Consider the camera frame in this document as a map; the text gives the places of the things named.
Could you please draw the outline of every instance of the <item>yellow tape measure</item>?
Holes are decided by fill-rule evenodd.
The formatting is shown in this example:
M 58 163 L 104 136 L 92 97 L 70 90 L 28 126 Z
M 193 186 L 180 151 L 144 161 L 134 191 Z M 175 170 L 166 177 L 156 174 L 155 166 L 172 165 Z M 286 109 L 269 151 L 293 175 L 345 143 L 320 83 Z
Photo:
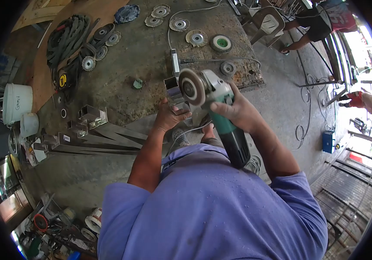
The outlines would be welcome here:
M 59 80 L 60 87 L 66 86 L 66 80 L 67 80 L 66 74 L 60 76 Z

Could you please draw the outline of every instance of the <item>wooden workbench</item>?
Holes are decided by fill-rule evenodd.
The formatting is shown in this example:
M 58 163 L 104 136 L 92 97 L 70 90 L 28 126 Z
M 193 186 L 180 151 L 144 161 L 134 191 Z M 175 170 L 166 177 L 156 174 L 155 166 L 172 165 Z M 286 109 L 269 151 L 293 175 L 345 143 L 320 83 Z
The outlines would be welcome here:
M 163 24 L 150 28 L 144 23 L 153 7 L 157 4 L 167 4 L 171 12 L 164 18 Z M 129 23 L 116 26 L 116 30 L 121 32 L 121 40 L 118 44 L 108 47 L 106 57 L 96 62 L 93 71 L 82 72 L 79 89 L 75 100 L 69 105 L 69 117 L 64 120 L 60 117 L 57 110 L 54 109 L 51 95 L 53 87 L 49 80 L 38 82 L 38 87 L 33 87 L 34 92 L 43 85 L 43 91 L 48 89 L 47 95 L 36 96 L 34 94 L 36 112 L 40 105 L 45 103 L 38 111 L 41 121 L 41 127 L 45 127 L 47 133 L 55 134 L 58 131 L 65 130 L 65 123 L 70 119 L 76 119 L 77 111 L 85 104 L 103 109 L 107 107 L 114 112 L 114 123 L 125 125 L 141 117 L 145 117 L 157 112 L 157 104 L 160 99 L 166 96 L 166 89 L 163 80 L 172 76 L 171 59 L 169 55 L 169 45 L 167 41 L 168 20 L 176 12 L 185 9 L 198 9 L 214 6 L 214 4 L 201 1 L 167 1 L 167 0 L 148 0 L 140 3 L 141 13 L 139 17 Z M 106 10 L 107 15 L 113 15 L 118 8 L 112 11 Z M 170 32 L 172 47 L 177 49 L 179 59 L 194 57 L 196 59 L 225 59 L 228 57 L 251 57 L 255 58 L 254 51 L 248 41 L 248 38 L 241 27 L 235 13 L 226 0 L 219 7 L 193 12 L 180 13 L 176 17 L 188 19 L 189 28 L 184 32 Z M 99 26 L 103 26 L 101 17 Z M 218 53 L 207 44 L 204 47 L 192 47 L 185 40 L 188 31 L 200 29 L 204 31 L 209 39 L 215 34 L 227 35 L 233 41 L 233 49 L 229 53 Z M 261 72 L 256 62 L 251 60 L 234 60 L 237 72 L 233 77 L 239 88 L 251 86 L 258 88 L 263 85 Z M 194 70 L 211 69 L 224 79 L 227 77 L 220 73 L 221 62 L 196 62 L 181 65 L 180 68 L 190 67 Z M 143 87 L 140 90 L 132 87 L 135 79 L 143 80 Z M 37 81 L 37 75 L 34 75 L 34 82 Z

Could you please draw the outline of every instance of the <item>hand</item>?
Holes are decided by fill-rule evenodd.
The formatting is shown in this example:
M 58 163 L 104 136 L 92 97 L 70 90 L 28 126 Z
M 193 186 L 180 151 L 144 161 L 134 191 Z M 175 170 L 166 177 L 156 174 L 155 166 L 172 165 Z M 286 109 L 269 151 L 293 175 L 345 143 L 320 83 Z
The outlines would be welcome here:
M 235 126 L 252 133 L 257 127 L 257 122 L 261 118 L 257 109 L 246 99 L 233 82 L 228 82 L 234 92 L 234 103 L 232 106 L 225 103 L 213 102 L 210 110 L 228 118 Z
M 191 117 L 192 113 L 184 109 L 178 109 L 175 106 L 168 105 L 167 98 L 163 98 L 158 105 L 158 113 L 154 121 L 154 127 L 167 132 L 175 127 L 180 121 Z

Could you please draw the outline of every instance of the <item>angle grinder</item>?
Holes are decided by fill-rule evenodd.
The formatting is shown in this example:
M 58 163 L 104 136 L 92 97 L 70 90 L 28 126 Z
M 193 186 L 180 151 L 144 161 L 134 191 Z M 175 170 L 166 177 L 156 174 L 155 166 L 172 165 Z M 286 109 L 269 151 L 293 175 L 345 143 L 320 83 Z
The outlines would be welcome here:
M 237 169 L 244 167 L 251 157 L 244 131 L 209 108 L 215 101 L 232 105 L 234 93 L 231 86 L 211 70 L 195 73 L 190 69 L 180 70 L 179 86 L 186 101 L 209 112 L 232 166 Z

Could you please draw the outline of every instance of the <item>blue shirt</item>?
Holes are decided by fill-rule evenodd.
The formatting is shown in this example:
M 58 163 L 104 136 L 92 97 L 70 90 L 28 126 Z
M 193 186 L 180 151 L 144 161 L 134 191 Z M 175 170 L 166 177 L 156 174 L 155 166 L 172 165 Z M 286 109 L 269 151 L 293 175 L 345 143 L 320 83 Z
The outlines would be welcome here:
M 327 224 L 303 172 L 276 177 L 270 188 L 224 154 L 204 150 L 165 172 L 153 193 L 126 183 L 106 187 L 99 260 L 323 257 Z

